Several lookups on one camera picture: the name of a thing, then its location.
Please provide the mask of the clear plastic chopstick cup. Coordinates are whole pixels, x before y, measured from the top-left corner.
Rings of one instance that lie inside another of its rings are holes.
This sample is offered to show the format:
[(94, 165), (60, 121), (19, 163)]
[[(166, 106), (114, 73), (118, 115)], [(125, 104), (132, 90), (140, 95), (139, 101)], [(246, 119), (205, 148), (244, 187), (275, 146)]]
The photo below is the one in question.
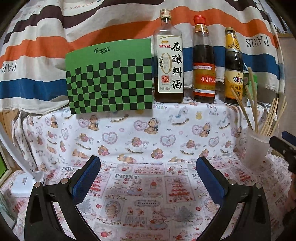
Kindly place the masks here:
[(255, 171), (263, 165), (266, 155), (271, 153), (270, 139), (271, 136), (265, 136), (247, 128), (245, 154), (241, 161), (246, 168)]

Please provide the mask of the yellow label oyster sauce bottle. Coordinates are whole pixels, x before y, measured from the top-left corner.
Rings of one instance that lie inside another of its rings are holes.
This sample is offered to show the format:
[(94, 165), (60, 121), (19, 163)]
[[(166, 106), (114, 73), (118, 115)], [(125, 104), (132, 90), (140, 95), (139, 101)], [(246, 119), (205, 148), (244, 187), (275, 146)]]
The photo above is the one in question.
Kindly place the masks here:
[(225, 29), (225, 102), (238, 105), (232, 89), (235, 89), (242, 99), (243, 93), (243, 59), (236, 32), (232, 27)]

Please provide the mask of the baby bear print cloth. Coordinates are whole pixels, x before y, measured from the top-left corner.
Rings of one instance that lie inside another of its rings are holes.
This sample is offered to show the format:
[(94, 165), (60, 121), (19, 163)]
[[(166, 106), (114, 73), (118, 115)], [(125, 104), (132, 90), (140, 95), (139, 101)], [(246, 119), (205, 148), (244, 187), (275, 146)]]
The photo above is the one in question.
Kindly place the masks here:
[(156, 102), (148, 110), (21, 111), (13, 121), (13, 137), (25, 160), (41, 171), (81, 167), (92, 155), (104, 163), (180, 164), (243, 150), (253, 122), (250, 107), (185, 99)]

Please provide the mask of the red print patterned tablecloth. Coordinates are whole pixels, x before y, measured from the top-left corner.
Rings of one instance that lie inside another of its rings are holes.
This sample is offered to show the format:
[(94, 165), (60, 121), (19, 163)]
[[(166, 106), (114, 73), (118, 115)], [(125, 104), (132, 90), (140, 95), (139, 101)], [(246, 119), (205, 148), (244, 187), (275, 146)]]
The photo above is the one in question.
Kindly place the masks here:
[[(227, 179), (260, 183), (271, 218), (271, 238), (283, 229), (291, 174), (287, 162), (268, 155), (250, 171), (232, 153), (209, 157)], [(101, 240), (196, 240), (219, 209), (204, 187), (194, 160), (120, 164), (101, 170), (78, 210)]]

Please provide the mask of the red cap vinegar bottle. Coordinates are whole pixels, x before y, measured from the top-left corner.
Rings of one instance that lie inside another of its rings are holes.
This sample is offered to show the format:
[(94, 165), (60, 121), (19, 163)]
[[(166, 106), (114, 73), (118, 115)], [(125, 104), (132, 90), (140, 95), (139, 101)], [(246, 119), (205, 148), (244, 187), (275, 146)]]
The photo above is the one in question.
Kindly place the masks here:
[(216, 65), (206, 18), (194, 16), (193, 99), (203, 103), (215, 100)]

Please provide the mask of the clear cooking wine bottle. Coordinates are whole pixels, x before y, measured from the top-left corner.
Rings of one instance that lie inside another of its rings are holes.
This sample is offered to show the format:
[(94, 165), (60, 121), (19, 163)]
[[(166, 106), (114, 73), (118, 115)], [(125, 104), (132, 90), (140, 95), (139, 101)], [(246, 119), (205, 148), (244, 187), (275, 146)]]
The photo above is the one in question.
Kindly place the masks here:
[(160, 10), (161, 25), (155, 30), (154, 97), (157, 102), (182, 102), (184, 98), (183, 40), (171, 22), (171, 11)]

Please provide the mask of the green checkered box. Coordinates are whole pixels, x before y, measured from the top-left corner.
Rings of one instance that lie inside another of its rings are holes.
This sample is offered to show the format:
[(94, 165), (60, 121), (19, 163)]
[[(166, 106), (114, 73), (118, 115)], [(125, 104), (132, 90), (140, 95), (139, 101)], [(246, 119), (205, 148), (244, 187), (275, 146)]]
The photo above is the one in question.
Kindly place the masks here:
[(151, 39), (101, 43), (69, 52), (66, 86), (72, 114), (151, 109)]

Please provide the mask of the striped Hermes Paris curtain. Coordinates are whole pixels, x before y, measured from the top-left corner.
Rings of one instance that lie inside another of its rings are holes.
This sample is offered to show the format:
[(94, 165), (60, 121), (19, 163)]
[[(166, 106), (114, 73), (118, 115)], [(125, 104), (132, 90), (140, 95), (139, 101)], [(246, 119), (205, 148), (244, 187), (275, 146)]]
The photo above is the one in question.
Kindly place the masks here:
[(1, 110), (48, 113), (68, 103), (66, 54), (99, 43), (151, 38), (171, 11), (182, 32), (185, 88), (192, 87), (195, 15), (206, 18), (224, 81), (225, 29), (237, 35), (244, 63), (261, 89), (285, 90), (283, 59), (276, 30), (254, 1), (29, 1), (1, 37)]

